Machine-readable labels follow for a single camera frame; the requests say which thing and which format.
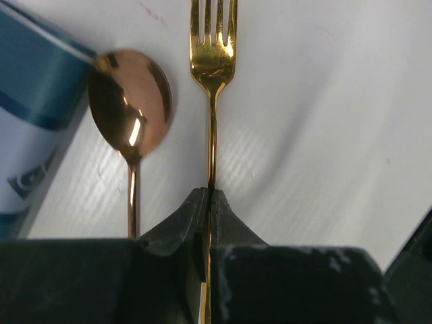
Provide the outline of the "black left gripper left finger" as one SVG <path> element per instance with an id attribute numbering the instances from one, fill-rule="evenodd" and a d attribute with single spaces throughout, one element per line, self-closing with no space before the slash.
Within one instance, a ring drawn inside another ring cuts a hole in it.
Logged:
<path id="1" fill-rule="evenodd" d="M 4 240 L 2 323 L 197 323 L 208 191 L 137 239 Z"/>

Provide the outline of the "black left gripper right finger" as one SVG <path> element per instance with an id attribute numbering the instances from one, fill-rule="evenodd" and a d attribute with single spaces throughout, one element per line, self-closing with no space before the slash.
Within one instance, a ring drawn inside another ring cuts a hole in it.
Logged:
<path id="1" fill-rule="evenodd" d="M 213 323 L 397 323 L 376 262 L 362 249 L 271 246 L 211 204 Z"/>

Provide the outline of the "copper spoon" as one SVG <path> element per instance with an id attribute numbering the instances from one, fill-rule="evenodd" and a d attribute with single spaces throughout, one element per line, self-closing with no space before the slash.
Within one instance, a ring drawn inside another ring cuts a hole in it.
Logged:
<path id="1" fill-rule="evenodd" d="M 128 166 L 128 236 L 140 235 L 140 163 L 171 124 L 169 82 L 144 53 L 118 49 L 99 55 L 88 76 L 88 101 L 101 136 Z"/>

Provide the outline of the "copper fork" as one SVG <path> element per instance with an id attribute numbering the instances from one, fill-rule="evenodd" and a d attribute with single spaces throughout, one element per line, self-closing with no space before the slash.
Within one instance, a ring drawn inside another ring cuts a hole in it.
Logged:
<path id="1" fill-rule="evenodd" d="M 209 200 L 216 187 L 217 99 L 236 71 L 238 1 L 229 3 L 228 23 L 223 22 L 223 1 L 217 2 L 215 31 L 212 31 L 211 1 L 205 2 L 204 35 L 200 40 L 200 2 L 190 6 L 190 74 L 209 100 L 207 181 Z"/>

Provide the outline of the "blue patterned placemat cloth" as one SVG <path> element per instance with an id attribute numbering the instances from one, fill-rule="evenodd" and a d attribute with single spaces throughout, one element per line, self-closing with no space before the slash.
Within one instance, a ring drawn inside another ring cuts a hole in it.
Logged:
<path id="1" fill-rule="evenodd" d="M 95 52 L 1 2 L 1 238 L 16 238 L 82 98 Z"/>

